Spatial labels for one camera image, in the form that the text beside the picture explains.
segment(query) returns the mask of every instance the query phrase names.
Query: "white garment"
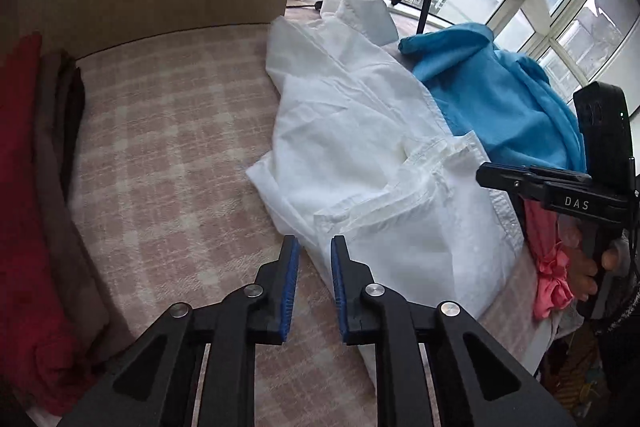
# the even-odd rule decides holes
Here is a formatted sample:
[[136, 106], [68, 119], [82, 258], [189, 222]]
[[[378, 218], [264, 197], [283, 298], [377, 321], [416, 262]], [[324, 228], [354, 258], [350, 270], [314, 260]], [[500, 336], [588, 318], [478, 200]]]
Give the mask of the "white garment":
[[487, 160], [476, 135], [452, 136], [428, 90], [379, 47], [397, 39], [386, 7], [358, 3], [384, 7], [340, 0], [320, 21], [272, 23], [273, 150], [247, 174], [331, 291], [330, 240], [342, 234], [377, 282], [477, 318], [522, 249], [517, 217], [506, 193], [476, 183]]

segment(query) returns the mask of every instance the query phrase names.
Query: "small screw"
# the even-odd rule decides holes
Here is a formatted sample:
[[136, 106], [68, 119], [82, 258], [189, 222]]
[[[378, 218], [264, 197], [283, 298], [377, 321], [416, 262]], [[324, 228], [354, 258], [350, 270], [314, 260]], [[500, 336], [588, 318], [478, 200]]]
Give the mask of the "small screw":
[[371, 283], [367, 284], [366, 288], [364, 288], [369, 295], [372, 297], [380, 297], [385, 292], [385, 287], [382, 284]]
[[455, 302], [444, 302], [442, 306], [440, 306], [440, 311], [447, 315], [447, 317], [455, 317], [460, 313], [460, 306]]
[[189, 313], [189, 308], [190, 306], [187, 303], [176, 302], [175, 304], [172, 304], [171, 307], [169, 308], [169, 313], [171, 314], [172, 317], [179, 319], [181, 317], [184, 317], [187, 313]]
[[244, 294], [247, 297], [259, 297], [262, 295], [263, 289], [259, 284], [250, 284], [244, 287]]

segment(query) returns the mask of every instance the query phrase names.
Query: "red fabric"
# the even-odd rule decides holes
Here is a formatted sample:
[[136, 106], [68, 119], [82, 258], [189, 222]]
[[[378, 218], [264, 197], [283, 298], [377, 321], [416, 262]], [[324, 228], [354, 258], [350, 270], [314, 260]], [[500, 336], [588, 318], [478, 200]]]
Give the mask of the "red fabric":
[[55, 415], [92, 377], [53, 286], [33, 170], [42, 38], [24, 37], [0, 70], [0, 373]]
[[533, 316], [546, 319], [552, 310], [566, 308], [574, 298], [566, 281], [569, 257], [558, 236], [558, 214], [545, 210], [537, 201], [524, 201], [527, 241], [538, 269], [538, 292]]

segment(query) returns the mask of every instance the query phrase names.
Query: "blue fabric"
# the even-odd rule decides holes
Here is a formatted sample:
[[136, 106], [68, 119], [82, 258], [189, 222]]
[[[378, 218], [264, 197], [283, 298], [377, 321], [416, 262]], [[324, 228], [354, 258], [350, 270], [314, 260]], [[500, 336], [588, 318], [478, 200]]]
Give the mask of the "blue fabric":
[[575, 115], [529, 57], [503, 51], [481, 24], [402, 39], [451, 132], [474, 130], [493, 162], [586, 171]]

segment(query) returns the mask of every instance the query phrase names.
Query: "bed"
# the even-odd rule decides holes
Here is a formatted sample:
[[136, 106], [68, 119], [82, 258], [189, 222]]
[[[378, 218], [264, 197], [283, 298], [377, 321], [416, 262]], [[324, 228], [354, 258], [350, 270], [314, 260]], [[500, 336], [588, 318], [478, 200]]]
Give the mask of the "bed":
[[[277, 257], [282, 237], [245, 175], [270, 149], [278, 108], [267, 32], [175, 32], [78, 62], [86, 108], [70, 207], [114, 312], [105, 355], [172, 303], [218, 302]], [[551, 321], [532, 320], [535, 292], [525, 249], [481, 319], [530, 371], [552, 337]], [[257, 426], [376, 425], [373, 384], [357, 350], [340, 343], [331, 294], [304, 254], [289, 341], [257, 347], [255, 407]]]

